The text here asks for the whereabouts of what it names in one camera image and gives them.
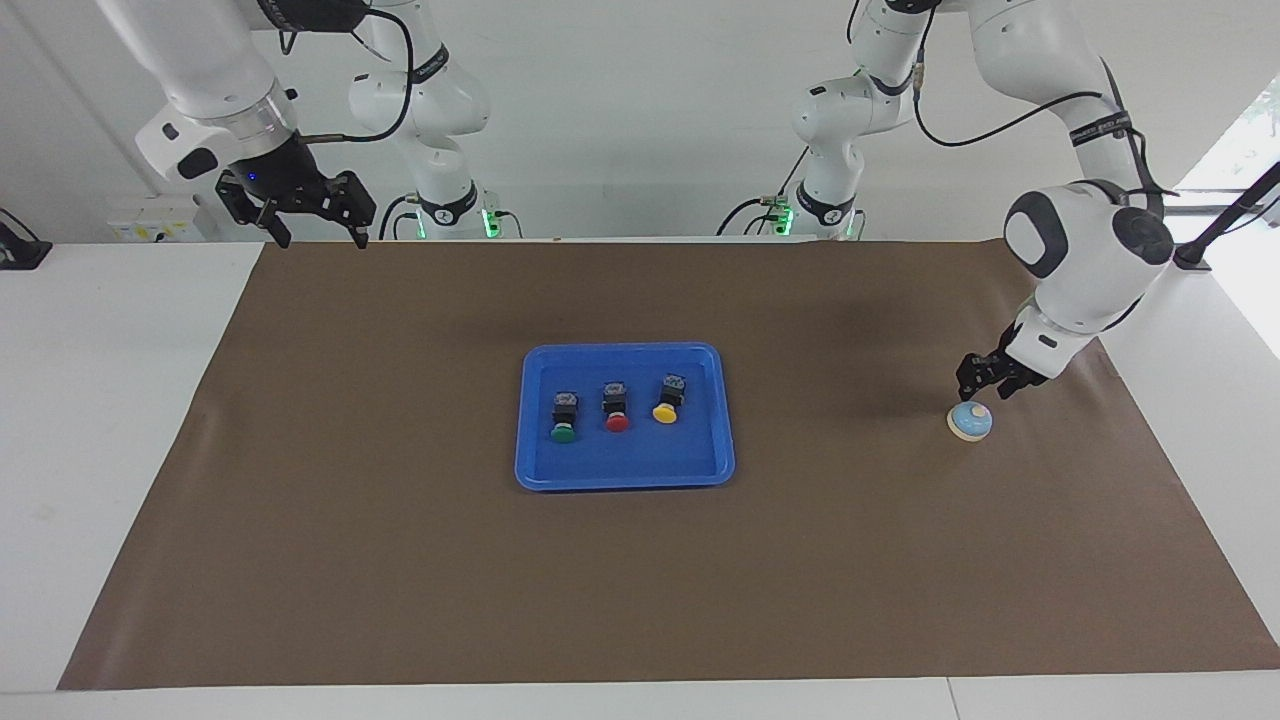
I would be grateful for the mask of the light blue service bell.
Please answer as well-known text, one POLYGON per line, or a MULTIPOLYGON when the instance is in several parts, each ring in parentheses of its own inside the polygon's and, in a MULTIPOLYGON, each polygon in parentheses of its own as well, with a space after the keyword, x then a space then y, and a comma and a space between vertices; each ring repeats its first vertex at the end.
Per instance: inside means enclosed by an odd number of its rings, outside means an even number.
POLYGON ((993 429, 992 411, 977 401, 961 401, 952 406, 947 415, 948 429, 966 442, 980 442, 993 429))

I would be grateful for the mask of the blue plastic tray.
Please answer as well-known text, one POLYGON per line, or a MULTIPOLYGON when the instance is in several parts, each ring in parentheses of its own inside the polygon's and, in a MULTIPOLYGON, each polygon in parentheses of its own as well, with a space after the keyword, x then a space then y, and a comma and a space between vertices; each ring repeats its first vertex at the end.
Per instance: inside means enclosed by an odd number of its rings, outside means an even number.
POLYGON ((524 359, 515 475, 530 491, 671 489, 726 483, 735 470, 733 437, 721 356, 692 342, 545 345, 524 359), (652 416, 667 374, 687 380, 675 424, 652 416), (604 428, 602 389, 628 389, 630 428, 604 428), (579 396, 577 439, 550 437, 557 392, 579 396))

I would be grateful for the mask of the black stand foot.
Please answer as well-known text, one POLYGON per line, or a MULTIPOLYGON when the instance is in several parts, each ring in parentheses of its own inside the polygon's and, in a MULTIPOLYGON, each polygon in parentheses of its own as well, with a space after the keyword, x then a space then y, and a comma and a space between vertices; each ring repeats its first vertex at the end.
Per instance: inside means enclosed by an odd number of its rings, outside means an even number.
POLYGON ((23 220, 0 206, 0 270, 33 270, 52 250, 23 220))

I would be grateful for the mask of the bright window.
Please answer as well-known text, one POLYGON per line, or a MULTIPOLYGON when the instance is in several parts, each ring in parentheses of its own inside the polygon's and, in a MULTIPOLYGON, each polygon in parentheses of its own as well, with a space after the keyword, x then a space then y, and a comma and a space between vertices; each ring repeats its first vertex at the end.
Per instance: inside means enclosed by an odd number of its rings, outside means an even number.
POLYGON ((1280 160, 1280 73, 1183 177, 1184 197, 1247 190, 1280 160))

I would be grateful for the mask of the brown table mat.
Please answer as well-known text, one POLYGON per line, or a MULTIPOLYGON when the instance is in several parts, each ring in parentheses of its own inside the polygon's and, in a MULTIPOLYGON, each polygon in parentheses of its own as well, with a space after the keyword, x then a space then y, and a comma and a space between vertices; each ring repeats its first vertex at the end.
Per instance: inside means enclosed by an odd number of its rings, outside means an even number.
POLYGON ((59 685, 1280 669, 1100 346, 945 425, 1029 292, 995 241, 265 249, 59 685), (526 352, 663 340, 732 478, 520 487, 526 352))

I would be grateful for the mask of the white wall socket box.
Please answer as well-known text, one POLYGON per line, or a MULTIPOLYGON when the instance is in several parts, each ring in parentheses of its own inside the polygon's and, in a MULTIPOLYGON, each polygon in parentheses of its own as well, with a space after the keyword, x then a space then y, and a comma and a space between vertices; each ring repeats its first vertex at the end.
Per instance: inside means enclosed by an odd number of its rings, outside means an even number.
POLYGON ((163 195, 154 199, 116 199, 106 214, 116 241, 142 243, 221 242, 221 232, 193 195, 163 195))

